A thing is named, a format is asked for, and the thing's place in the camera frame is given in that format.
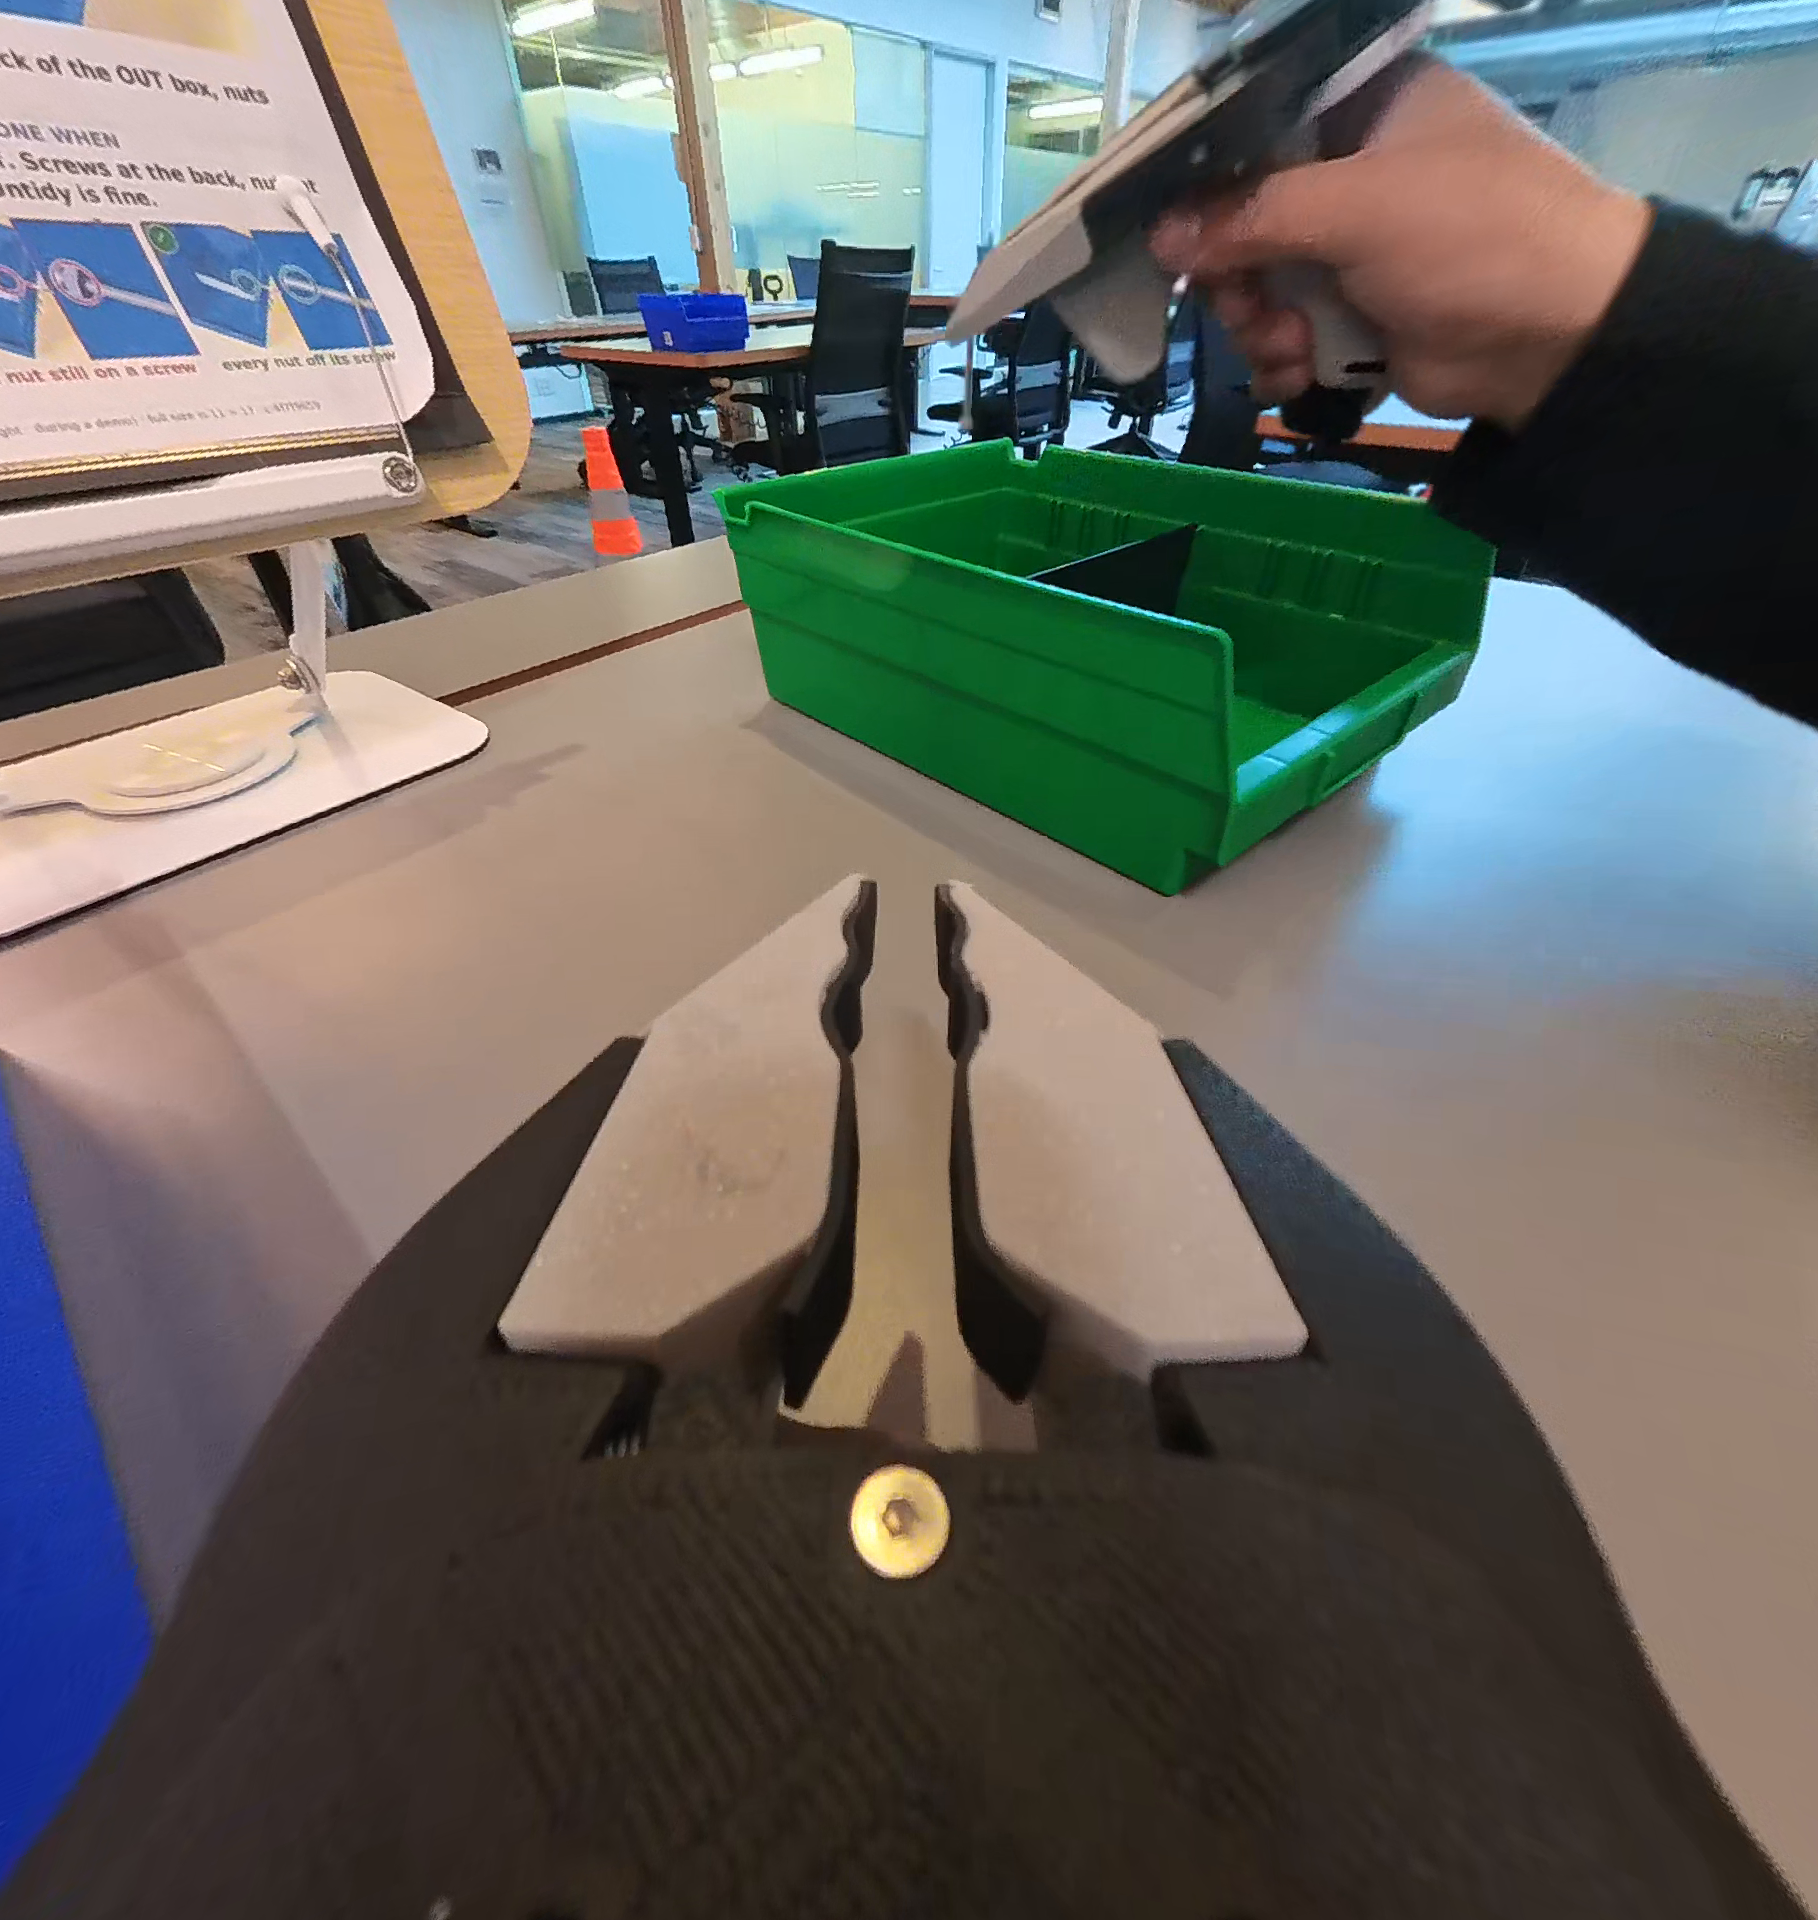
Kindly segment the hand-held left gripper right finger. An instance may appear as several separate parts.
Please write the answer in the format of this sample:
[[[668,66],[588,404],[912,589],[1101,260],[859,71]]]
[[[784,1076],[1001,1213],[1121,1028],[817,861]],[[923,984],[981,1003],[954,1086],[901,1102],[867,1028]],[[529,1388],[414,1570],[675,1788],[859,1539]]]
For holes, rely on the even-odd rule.
[[[1306,1321],[1161,1031],[974,887],[934,898],[954,1314],[1008,1402],[1051,1374],[1306,1354]]]

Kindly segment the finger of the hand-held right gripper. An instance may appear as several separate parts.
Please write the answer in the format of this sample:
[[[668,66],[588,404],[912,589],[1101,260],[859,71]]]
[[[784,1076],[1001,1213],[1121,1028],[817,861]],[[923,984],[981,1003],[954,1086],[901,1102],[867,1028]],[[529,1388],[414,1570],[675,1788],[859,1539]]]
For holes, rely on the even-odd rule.
[[[1177,284],[1153,237],[1175,200],[1157,186],[1064,182],[977,264],[944,340],[961,345],[1046,307],[1115,382],[1148,381],[1165,361]]]

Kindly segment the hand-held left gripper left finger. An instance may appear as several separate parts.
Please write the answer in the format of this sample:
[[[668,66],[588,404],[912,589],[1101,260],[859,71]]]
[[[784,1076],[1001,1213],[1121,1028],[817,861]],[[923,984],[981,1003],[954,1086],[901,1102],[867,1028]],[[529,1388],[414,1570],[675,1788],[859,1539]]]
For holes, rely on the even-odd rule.
[[[854,1296],[877,909],[847,877],[657,1017],[502,1308],[510,1353],[810,1398]]]

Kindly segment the green plastic bin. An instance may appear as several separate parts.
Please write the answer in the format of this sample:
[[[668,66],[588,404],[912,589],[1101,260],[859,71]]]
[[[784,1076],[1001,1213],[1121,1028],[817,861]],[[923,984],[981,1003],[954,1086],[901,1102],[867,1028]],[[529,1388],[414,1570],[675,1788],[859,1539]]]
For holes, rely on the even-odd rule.
[[[1461,697],[1497,552],[1401,493],[961,444],[715,498],[768,695],[1165,898]],[[1196,524],[1181,609],[1031,577]]]

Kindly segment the large blue plastic bin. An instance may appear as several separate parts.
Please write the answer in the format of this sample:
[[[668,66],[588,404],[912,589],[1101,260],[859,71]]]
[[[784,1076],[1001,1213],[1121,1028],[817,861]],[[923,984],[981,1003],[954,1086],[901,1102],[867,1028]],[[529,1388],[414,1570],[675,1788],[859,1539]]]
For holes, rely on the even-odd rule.
[[[0,1066],[0,1887],[106,1741],[151,1650]]]

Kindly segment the person's right forearm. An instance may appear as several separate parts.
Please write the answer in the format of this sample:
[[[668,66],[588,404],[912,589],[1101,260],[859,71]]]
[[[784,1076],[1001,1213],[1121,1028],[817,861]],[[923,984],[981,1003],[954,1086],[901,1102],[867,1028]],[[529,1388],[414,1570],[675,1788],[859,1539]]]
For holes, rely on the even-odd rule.
[[[1590,342],[1430,506],[1818,733],[1818,254],[1654,200]]]

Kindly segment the grey desk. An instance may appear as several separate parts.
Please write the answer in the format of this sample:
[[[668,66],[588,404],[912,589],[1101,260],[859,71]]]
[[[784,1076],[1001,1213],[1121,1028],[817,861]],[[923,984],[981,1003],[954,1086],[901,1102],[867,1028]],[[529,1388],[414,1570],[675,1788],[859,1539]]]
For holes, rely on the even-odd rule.
[[[611,1041],[849,874],[850,1346],[948,1252],[932,893],[1194,1041],[1425,1260],[1589,1513],[1665,1690],[1818,1916],[1818,739],[1555,589],[1314,812],[1162,898],[771,706],[723,540],[334,656],[480,756],[0,948],[0,1057],[154,1620],[354,1285]]]

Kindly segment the person's right hand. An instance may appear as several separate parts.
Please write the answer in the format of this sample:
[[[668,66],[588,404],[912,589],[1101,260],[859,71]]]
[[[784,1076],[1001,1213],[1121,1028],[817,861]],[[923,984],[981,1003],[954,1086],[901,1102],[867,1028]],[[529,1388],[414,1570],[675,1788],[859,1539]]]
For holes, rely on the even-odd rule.
[[[1150,251],[1205,292],[1266,403],[1316,382],[1320,328],[1274,287],[1332,277],[1376,333],[1388,388],[1440,421],[1519,435],[1590,345],[1652,208],[1471,75],[1415,56],[1351,156],[1173,208]]]

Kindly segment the black bin divider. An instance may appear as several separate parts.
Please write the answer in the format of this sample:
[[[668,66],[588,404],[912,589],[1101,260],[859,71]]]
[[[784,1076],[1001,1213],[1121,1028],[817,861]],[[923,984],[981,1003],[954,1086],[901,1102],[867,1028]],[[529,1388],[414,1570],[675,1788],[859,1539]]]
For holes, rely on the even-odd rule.
[[[1198,524],[1178,524],[1040,571],[1028,581],[1105,607],[1175,619],[1198,534]]]

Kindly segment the small blue bin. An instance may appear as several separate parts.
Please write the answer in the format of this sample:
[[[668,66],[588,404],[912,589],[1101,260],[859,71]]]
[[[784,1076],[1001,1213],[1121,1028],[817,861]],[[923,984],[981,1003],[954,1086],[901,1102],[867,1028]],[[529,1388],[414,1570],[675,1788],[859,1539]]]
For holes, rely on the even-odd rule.
[[[646,299],[641,320],[657,355],[738,355],[753,333],[749,301],[730,292],[667,292]]]

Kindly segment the wood-edged office table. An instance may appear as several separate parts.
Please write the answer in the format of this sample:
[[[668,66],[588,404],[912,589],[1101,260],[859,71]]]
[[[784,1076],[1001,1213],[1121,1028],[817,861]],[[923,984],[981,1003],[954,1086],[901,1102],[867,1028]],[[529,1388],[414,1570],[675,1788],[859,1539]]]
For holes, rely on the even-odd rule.
[[[1262,440],[1292,443],[1320,449],[1355,449],[1375,452],[1410,455],[1416,459],[1445,459],[1463,439],[1464,426],[1458,422],[1403,422],[1403,421],[1365,421],[1345,440],[1318,436],[1306,428],[1288,424],[1281,410],[1266,410],[1257,422]]]

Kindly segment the wood-topped office table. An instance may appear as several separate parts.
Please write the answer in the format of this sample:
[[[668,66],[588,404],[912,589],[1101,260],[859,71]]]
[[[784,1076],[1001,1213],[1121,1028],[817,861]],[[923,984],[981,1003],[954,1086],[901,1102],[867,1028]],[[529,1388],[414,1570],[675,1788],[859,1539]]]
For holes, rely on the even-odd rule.
[[[910,310],[897,338],[870,349],[850,333],[801,320],[750,324],[728,349],[658,346],[615,336],[562,349],[601,373],[613,408],[619,465],[645,476],[672,549],[697,543],[692,486],[682,459],[682,419],[753,415],[747,440],[727,443],[719,463],[776,475],[889,461],[912,449],[921,424],[921,363],[943,333],[932,308]]]

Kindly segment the orange traffic cone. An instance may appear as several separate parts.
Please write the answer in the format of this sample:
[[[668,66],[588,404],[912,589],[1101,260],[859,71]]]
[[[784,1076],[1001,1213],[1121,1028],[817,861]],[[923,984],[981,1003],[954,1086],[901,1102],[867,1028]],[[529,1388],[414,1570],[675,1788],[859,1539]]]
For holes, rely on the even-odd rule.
[[[591,540],[598,565],[641,558],[646,550],[633,497],[608,428],[588,422],[581,432],[583,489],[588,498]]]

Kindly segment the white and wooden document stand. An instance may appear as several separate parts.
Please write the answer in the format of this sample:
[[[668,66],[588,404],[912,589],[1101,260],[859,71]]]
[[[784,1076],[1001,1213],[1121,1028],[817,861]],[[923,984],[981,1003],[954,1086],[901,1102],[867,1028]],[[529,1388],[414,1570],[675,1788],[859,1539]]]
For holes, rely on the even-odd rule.
[[[444,296],[471,396],[496,436],[495,504],[530,447],[530,408],[477,247],[480,287]],[[177,878],[477,756],[489,727],[329,661],[329,543],[434,513],[411,424],[372,447],[0,498],[0,615],[24,601],[223,557],[286,565],[293,637],[273,685],[0,760],[0,945]]]

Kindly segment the black backing board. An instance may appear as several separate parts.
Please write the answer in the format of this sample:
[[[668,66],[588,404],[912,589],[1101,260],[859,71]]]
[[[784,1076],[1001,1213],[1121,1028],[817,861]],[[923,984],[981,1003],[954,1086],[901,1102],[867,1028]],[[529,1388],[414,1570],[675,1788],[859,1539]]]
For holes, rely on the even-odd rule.
[[[431,357],[431,398],[411,432],[433,510],[460,516],[486,503],[496,436],[471,390],[444,296],[482,287],[460,204],[388,5],[288,2],[297,36]]]

